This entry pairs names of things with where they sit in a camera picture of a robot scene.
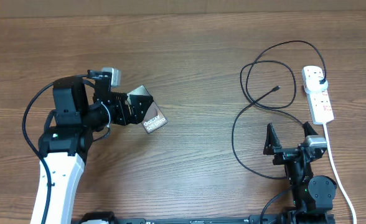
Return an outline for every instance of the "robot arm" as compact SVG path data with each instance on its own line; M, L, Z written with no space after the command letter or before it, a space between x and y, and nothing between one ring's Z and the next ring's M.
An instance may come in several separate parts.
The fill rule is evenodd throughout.
M120 72L104 68L101 72L88 70L83 76L67 77L53 83L56 109L49 113L44 133L39 138L39 153L50 170L51 195L46 223L71 223L75 192L87 161L93 132L108 128L110 123L138 124L153 102L152 96L127 95L111 92L118 86ZM95 89L93 105L88 104L85 85ZM56 126L50 126L55 118ZM41 223L47 200L47 174L40 162L40 180L31 223Z

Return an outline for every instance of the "wooden tabletop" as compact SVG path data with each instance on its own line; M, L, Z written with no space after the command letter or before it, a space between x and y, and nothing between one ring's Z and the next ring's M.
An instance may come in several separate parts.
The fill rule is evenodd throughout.
M248 104L239 72L265 48L295 39L313 43L326 61L335 164L359 223L366 223L366 12L0 19L0 223L28 223L35 202L39 160L21 131L28 102L58 78L110 66L122 71L115 91L145 85L169 122L150 135L140 125L114 125L108 139L92 145L74 218L100 210L147 219L260 213L288 188L288 181L259 177L234 158L232 124ZM321 66L317 53L290 44L262 59L293 69L298 93L285 111L310 121L301 70ZM264 104L288 103L293 80L281 65L254 68L249 84L254 98L276 85L282 88ZM53 108L47 91L31 109L27 128L34 143ZM269 122L283 147L303 141L303 131L292 119L251 108L238 120L237 153L258 172L283 175L283 167L262 154ZM314 128L322 134L320 126ZM335 179L327 156L311 165L315 175ZM292 206L290 196L267 212L278 213L284 206ZM338 223L350 223L339 189L331 213Z

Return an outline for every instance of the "white cable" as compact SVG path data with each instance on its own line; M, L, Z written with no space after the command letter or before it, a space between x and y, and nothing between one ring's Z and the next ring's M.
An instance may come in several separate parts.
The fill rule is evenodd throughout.
M104 108L106 108L106 110L107 110L107 113L108 113L108 124L107 124L107 128L110 128L110 124L111 124L111 114L110 114L110 111L108 110L108 108L106 107L106 105L104 105L103 102L101 102L101 105L103 105Z
M357 224L357 218L356 218L355 208L353 207L352 202L349 199L349 196L346 194L346 191L345 191L344 187L342 186L342 183L340 182L340 179L339 179L339 176L338 176L338 172L337 172L337 169L335 167L334 160L332 158L330 139L328 137L328 131L327 131L327 124L326 123L323 123L322 124L322 127L324 128L324 135L326 136L328 157L330 158L330 163L331 163L332 171L334 172L335 179L337 179L337 183L338 183L338 186L340 188L340 191L344 195L344 197L346 199L346 202L347 202L347 204L350 207L350 211L352 212L353 224Z

